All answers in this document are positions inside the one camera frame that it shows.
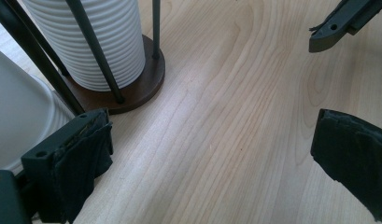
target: brown wooden base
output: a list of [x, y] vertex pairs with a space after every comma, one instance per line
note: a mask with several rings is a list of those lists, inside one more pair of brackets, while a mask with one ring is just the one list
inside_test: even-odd
[[120, 89], [121, 95], [125, 98], [122, 104], [115, 101], [111, 91], [91, 91], [79, 86], [71, 77], [63, 77], [68, 88], [74, 93], [85, 111], [106, 107], [111, 115], [128, 112], [143, 105], [158, 92], [164, 81], [164, 56], [160, 50], [159, 60], [152, 59], [153, 41], [144, 35], [143, 40], [145, 67], [138, 79]]

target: black metal stand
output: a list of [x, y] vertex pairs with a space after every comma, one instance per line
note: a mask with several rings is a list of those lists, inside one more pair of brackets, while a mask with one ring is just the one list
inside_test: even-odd
[[[66, 3], [73, 12], [111, 91], [90, 91], [74, 82], [59, 57], [16, 0], [0, 0], [0, 22], [76, 115], [100, 107], [107, 107], [110, 114], [119, 114], [136, 109], [151, 99], [162, 86], [165, 74], [165, 60], [160, 50], [161, 1], [152, 2], [153, 43], [143, 36], [146, 55], [144, 70], [136, 81], [122, 89], [119, 89], [113, 77], [83, 5], [79, 0], [66, 0]], [[62, 76], [47, 55], [62, 72]]]

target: light wood tabletop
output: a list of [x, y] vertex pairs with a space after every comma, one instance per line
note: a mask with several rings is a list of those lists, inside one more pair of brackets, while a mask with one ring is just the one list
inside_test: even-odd
[[[75, 223], [375, 223], [310, 155], [321, 108], [382, 128], [382, 12], [308, 52], [338, 3], [162, 0], [163, 87], [110, 117], [114, 163]], [[2, 27], [0, 50], [40, 75]]]

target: wooden table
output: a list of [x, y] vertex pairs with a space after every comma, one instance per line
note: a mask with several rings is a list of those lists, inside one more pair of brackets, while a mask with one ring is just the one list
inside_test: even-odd
[[[338, 3], [162, 0], [163, 88], [111, 116], [114, 163], [76, 223], [375, 223], [309, 152], [321, 108], [382, 128], [382, 12], [308, 53]], [[0, 49], [39, 74], [2, 28]]]

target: metal rod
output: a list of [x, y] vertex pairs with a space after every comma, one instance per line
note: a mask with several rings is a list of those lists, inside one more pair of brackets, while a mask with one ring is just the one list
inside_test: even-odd
[[106, 56], [104, 55], [103, 49], [98, 42], [97, 36], [94, 33], [92, 25], [89, 21], [88, 15], [86, 14], [85, 9], [83, 8], [82, 3], [79, 0], [65, 0], [74, 14], [75, 20], [78, 22], [79, 28], [85, 36], [86, 41], [89, 44], [89, 47], [92, 50], [92, 54], [95, 57], [98, 65], [100, 66], [101, 72], [103, 72], [106, 82], [108, 83], [109, 88], [115, 96], [116, 102], [121, 104], [124, 102], [124, 98], [120, 93], [118, 84], [112, 74], [112, 71], [109, 67]]
[[25, 53], [33, 60], [42, 74], [62, 96], [74, 114], [84, 113], [84, 109], [69, 90], [56, 68], [51, 64], [48, 56], [34, 39], [30, 30], [26, 28], [22, 20], [13, 11], [5, 0], [0, 0], [0, 23], [7, 29], [10, 35], [24, 49]]
[[153, 54], [152, 58], [158, 60], [160, 57], [160, 30], [161, 30], [161, 0], [152, 1], [153, 17]]
[[50, 46], [50, 44], [45, 39], [45, 37], [39, 32], [38, 28], [36, 28], [35, 24], [31, 21], [30, 17], [28, 17], [27, 13], [21, 7], [19, 2], [17, 0], [7, 0], [7, 3], [10, 5], [13, 11], [15, 11], [15, 13], [22, 20], [25, 26], [30, 30], [31, 34], [33, 34], [34, 38], [36, 39], [38, 44], [41, 46], [41, 48], [48, 54], [51, 60], [56, 64], [60, 73], [63, 76], [66, 76], [66, 77], [69, 76], [69, 73], [67, 69], [65, 68], [65, 65], [60, 60], [59, 56], [57, 56], [56, 52]]

